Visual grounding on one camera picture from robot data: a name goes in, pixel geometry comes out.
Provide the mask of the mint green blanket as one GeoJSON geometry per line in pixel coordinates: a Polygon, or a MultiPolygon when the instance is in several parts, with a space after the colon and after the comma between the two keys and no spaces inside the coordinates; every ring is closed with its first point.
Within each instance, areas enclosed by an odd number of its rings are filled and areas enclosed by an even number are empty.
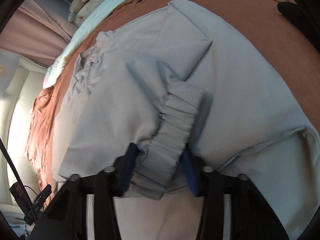
{"type": "Polygon", "coordinates": [[[90,0],[76,15],[75,24],[78,26],[71,41],[51,65],[44,77],[43,88],[54,85],[62,73],[71,55],[84,42],[87,36],[107,18],[111,12],[126,0],[90,0]]]}

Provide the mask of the light grey beige jacket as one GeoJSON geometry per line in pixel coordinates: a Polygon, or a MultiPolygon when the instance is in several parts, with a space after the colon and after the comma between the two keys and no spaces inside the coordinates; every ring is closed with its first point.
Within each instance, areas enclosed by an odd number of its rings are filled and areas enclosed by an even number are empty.
{"type": "Polygon", "coordinates": [[[195,238],[202,201],[178,164],[185,146],[223,174],[246,174],[290,239],[319,207],[319,133],[251,42],[193,2],[100,32],[72,65],[54,177],[96,174],[132,142],[142,153],[116,199],[123,239],[195,238]]]}

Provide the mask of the rust orange bed cover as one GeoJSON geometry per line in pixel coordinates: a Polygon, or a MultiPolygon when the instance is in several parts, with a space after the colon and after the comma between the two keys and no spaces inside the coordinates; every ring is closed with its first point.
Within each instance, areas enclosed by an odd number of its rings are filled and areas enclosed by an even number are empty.
{"type": "MultiPolygon", "coordinates": [[[[173,0],[126,0],[90,33],[74,51],[54,85],[34,100],[25,148],[36,170],[39,187],[54,185],[53,127],[69,86],[76,57],[93,45],[101,31],[115,30],[173,0]]],[[[279,11],[291,0],[189,0],[219,15],[240,31],[283,77],[313,126],[319,128],[319,53],[279,11]]]]}

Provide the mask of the cream padded headboard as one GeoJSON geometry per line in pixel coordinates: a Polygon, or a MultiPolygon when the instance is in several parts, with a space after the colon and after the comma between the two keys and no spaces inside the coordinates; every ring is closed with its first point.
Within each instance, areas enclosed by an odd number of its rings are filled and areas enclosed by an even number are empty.
{"type": "Polygon", "coordinates": [[[46,68],[20,57],[16,72],[1,99],[1,139],[31,200],[40,193],[37,173],[25,147],[34,100],[42,90],[46,68]]]}

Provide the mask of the pink curtain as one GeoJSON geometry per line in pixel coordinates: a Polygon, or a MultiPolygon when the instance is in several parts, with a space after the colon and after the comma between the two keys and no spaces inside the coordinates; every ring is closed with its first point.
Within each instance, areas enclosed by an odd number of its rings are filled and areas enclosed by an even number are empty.
{"type": "Polygon", "coordinates": [[[34,0],[25,0],[1,33],[1,48],[51,66],[77,26],[34,0]]]}

